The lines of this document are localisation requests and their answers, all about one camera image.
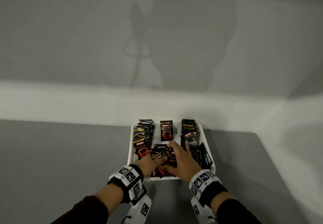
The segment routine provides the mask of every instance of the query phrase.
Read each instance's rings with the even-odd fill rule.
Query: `white tray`
[[[128,165],[129,164],[133,164],[136,160],[138,160],[138,156],[135,154],[135,147],[132,144],[132,135],[133,135],[133,127],[137,124],[138,122],[134,123],[131,127],[131,136],[130,136],[130,146],[129,146],[129,156],[128,156]],[[154,144],[168,144],[168,142],[162,142],[160,141],[160,121],[154,121],[154,123],[156,124],[155,127],[155,132],[154,132],[154,136],[152,139],[152,148]],[[210,152],[209,149],[209,145],[207,144],[205,135],[204,135],[204,131],[203,128],[201,126],[201,124],[199,122],[196,121],[196,124],[198,125],[198,139],[200,144],[202,142],[204,142],[205,148],[207,150],[207,153],[209,155],[209,157],[211,158],[212,162],[213,158],[212,158],[212,154]],[[173,121],[173,134],[174,134],[174,140],[180,144],[181,143],[181,137],[180,137],[180,133],[181,133],[181,129],[182,129],[182,123],[181,121]],[[210,170],[215,174],[216,173],[216,167],[214,165],[214,163],[211,165]],[[160,181],[160,180],[174,180],[174,179],[179,179],[178,177],[145,177],[144,181]]]

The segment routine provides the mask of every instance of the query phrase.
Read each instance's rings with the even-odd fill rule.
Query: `wrist strap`
[[[137,165],[125,165],[109,177],[107,184],[115,184],[123,190],[121,203],[136,203],[147,193],[142,185],[143,173]]]
[[[222,186],[219,178],[217,178],[210,170],[201,170],[190,181],[189,189],[196,196],[202,206],[211,207],[212,199],[221,192],[228,192]]]

